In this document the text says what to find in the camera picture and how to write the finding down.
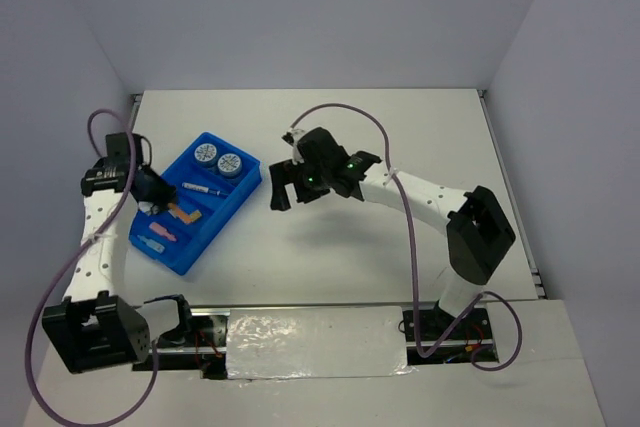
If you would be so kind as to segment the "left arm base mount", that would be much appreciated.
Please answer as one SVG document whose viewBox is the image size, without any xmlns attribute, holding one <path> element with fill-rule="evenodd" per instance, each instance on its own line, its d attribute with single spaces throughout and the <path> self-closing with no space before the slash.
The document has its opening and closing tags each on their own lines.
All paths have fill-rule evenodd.
<svg viewBox="0 0 640 427">
<path fill-rule="evenodd" d="M 192 314 L 188 330 L 163 333 L 157 341 L 159 371 L 226 380 L 229 316 L 229 310 L 199 308 Z"/>
</svg>

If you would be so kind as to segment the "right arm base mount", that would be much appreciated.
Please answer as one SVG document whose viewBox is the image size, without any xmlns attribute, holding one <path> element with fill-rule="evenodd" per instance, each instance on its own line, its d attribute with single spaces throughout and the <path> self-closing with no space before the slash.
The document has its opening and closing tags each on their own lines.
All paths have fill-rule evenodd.
<svg viewBox="0 0 640 427">
<path fill-rule="evenodd" d="M 424 350 L 430 349 L 450 324 L 444 314 L 434 309 L 421 309 L 419 323 L 421 345 Z M 477 362 L 497 364 L 499 361 L 485 308 L 475 308 L 428 358 L 421 357 L 417 352 L 414 324 L 413 311 L 409 308 L 403 309 L 398 330 L 405 337 L 407 361 L 410 366 L 469 363 L 471 354 L 477 351 Z"/>
</svg>

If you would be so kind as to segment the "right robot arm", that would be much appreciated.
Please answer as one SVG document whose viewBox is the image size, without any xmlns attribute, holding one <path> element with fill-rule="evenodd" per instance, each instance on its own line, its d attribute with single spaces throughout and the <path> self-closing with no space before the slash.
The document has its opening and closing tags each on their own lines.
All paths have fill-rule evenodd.
<svg viewBox="0 0 640 427">
<path fill-rule="evenodd" d="M 291 129 L 283 140 L 292 147 L 292 158 L 269 166 L 270 208 L 291 208 L 286 192 L 291 184 L 298 203 L 335 193 L 408 213 L 435 229 L 446 240 L 453 270 L 434 308 L 435 327 L 446 338 L 460 336 L 470 324 L 465 308 L 516 240 L 494 193 L 483 186 L 471 191 L 448 188 L 392 170 L 374 154 L 349 154 L 322 127 Z"/>
</svg>

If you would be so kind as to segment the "light blue correction tape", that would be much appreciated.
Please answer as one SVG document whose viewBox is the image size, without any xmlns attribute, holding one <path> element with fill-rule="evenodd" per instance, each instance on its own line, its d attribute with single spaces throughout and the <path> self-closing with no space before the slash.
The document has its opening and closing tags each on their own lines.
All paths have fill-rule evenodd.
<svg viewBox="0 0 640 427">
<path fill-rule="evenodd" d="M 156 240 L 153 240 L 151 238 L 145 237 L 145 236 L 141 236 L 138 235 L 137 236 L 138 240 L 140 242 L 142 242 L 147 248 L 149 248 L 150 250 L 162 254 L 165 251 L 165 246 L 159 242 L 157 242 Z"/>
</svg>

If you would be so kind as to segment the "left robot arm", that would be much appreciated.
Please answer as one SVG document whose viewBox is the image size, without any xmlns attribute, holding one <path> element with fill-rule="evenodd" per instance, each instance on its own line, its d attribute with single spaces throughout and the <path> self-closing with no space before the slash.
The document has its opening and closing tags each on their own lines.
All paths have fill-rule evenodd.
<svg viewBox="0 0 640 427">
<path fill-rule="evenodd" d="M 106 154 L 81 180 L 85 250 L 72 261 L 62 301 L 45 308 L 42 327 L 64 365 L 79 374 L 145 361 L 152 343 L 189 343 L 196 332 L 189 303 L 165 294 L 136 306 L 124 298 L 129 231 L 137 214 L 155 220 L 176 203 L 174 186 L 145 159 L 148 140 L 106 137 Z"/>
</svg>

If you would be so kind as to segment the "blue cleaning gel jar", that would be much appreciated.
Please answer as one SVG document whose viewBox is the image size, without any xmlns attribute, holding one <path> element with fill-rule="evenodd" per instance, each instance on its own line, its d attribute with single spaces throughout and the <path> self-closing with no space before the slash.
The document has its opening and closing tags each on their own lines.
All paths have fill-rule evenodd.
<svg viewBox="0 0 640 427">
<path fill-rule="evenodd" d="M 210 169 L 217 166 L 218 148 L 213 143 L 201 143 L 197 145 L 193 152 L 196 164 L 202 168 Z"/>
</svg>

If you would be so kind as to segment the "orange correction tape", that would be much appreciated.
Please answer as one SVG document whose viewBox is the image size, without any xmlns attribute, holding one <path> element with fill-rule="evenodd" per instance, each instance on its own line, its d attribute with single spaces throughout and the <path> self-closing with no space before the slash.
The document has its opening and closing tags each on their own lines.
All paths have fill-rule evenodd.
<svg viewBox="0 0 640 427">
<path fill-rule="evenodd" d="M 173 216 L 174 218 L 180 220 L 182 223 L 184 223 L 186 225 L 190 225 L 190 224 L 196 222 L 196 221 L 192 220 L 192 214 L 195 211 L 193 211 L 191 213 L 187 213 L 175 203 L 169 203 L 168 204 L 168 212 L 169 212 L 169 214 L 171 216 Z"/>
</svg>

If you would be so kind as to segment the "pink correction tape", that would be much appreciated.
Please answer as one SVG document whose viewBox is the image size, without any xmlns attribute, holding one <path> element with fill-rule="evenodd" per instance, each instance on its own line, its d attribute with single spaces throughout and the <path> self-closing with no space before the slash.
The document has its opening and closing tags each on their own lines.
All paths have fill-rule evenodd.
<svg viewBox="0 0 640 427">
<path fill-rule="evenodd" d="M 167 240 L 169 240 L 170 242 L 176 242 L 177 241 L 177 237 L 171 233 L 166 227 L 162 226 L 161 224 L 157 223 L 157 222 L 152 222 L 149 225 L 149 229 L 156 233 L 158 236 L 165 238 Z"/>
</svg>

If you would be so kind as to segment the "blue white whiteboard marker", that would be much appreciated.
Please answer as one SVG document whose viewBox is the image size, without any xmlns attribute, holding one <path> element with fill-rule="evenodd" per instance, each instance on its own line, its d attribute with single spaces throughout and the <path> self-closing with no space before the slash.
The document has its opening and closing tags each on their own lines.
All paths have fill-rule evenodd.
<svg viewBox="0 0 640 427">
<path fill-rule="evenodd" d="M 183 182 L 181 184 L 183 189 L 192 191 L 192 192 L 198 192 L 198 193 L 202 193 L 202 194 L 206 194 L 206 195 L 212 195 L 212 196 L 216 196 L 216 197 L 227 197 L 228 193 L 221 191 L 221 190 L 217 190 L 211 187 L 207 187 L 207 186 L 203 186 L 203 185 L 199 185 L 199 184 L 193 184 L 193 183 L 189 183 L 189 182 Z"/>
</svg>

